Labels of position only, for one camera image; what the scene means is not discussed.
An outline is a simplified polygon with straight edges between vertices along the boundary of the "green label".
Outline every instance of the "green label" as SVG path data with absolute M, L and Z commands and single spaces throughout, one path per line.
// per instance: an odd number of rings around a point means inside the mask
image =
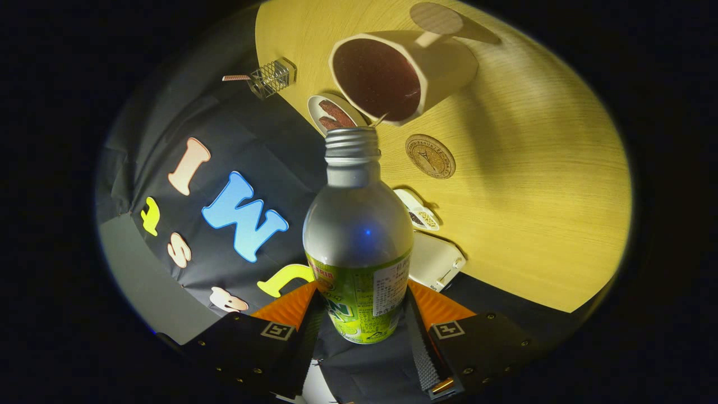
M 374 344 L 394 332 L 409 279 L 410 256 L 407 252 L 376 267 L 341 268 L 307 254 L 329 317 L 344 338 Z

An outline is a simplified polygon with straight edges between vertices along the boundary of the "nutrition label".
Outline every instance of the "nutrition label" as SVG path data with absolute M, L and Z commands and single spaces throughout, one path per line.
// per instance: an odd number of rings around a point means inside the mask
M 374 272 L 374 316 L 381 316 L 395 308 L 406 292 L 409 277 L 409 258 Z

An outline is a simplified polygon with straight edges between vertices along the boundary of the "wooden table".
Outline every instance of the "wooden table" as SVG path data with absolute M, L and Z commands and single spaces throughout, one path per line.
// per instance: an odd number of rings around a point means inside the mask
M 328 65 L 334 43 L 420 30 L 409 16 L 417 2 L 267 1 L 256 20 L 259 62 L 286 57 L 297 65 L 297 82 L 279 95 L 311 123 L 307 99 L 339 94 Z M 382 178 L 431 204 L 443 222 L 432 235 L 462 249 L 464 272 L 572 312 L 613 276 L 628 239 L 631 180 L 617 130 L 589 87 L 545 47 L 471 6 L 435 2 L 501 43 L 459 38 L 479 62 L 476 79 L 402 127 L 378 126 Z M 412 134 L 444 143 L 456 173 L 438 180 L 419 171 L 404 151 Z

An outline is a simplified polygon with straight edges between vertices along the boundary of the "round coaster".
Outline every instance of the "round coaster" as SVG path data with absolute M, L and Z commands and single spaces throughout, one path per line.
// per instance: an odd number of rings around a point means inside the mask
M 406 140 L 406 154 L 418 169 L 431 177 L 445 179 L 456 171 L 449 149 L 425 134 L 413 134 Z

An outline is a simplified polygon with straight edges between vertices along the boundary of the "aluminum bottle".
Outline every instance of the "aluminum bottle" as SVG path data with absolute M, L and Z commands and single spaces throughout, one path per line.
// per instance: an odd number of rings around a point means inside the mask
M 304 251 L 337 331 L 357 344 L 396 329 L 414 243 L 409 213 L 380 178 L 373 127 L 327 133 L 327 185 L 304 220 Z

